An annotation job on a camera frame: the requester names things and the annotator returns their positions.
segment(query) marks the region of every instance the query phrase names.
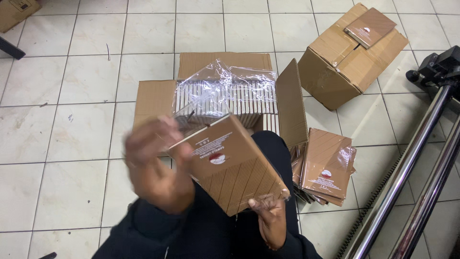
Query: metal pole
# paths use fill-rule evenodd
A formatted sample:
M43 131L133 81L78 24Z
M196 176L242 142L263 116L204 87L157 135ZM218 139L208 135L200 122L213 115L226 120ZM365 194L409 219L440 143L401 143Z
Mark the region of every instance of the metal pole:
M409 178L415 162L421 154L423 146L438 122L446 103L452 97L452 92L453 87L450 85L442 86L439 89L414 137L409 143L406 152L402 155L401 161L393 172L391 179L385 185L379 199L375 203L375 207L369 213L366 222L345 258L365 259L369 253L386 218L395 205L396 199Z
M417 245L419 238L430 218L434 205L447 181L455 158L460 150L460 116L450 131L436 164L423 187L422 193L409 216L398 241L389 258L408 259Z

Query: black stand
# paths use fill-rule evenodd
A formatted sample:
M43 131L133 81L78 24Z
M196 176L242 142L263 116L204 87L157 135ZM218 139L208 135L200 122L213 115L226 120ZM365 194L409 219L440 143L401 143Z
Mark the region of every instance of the black stand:
M13 44L7 42L4 38L0 37L0 50L3 50L7 54L11 55L15 59L21 59L26 53L18 49Z

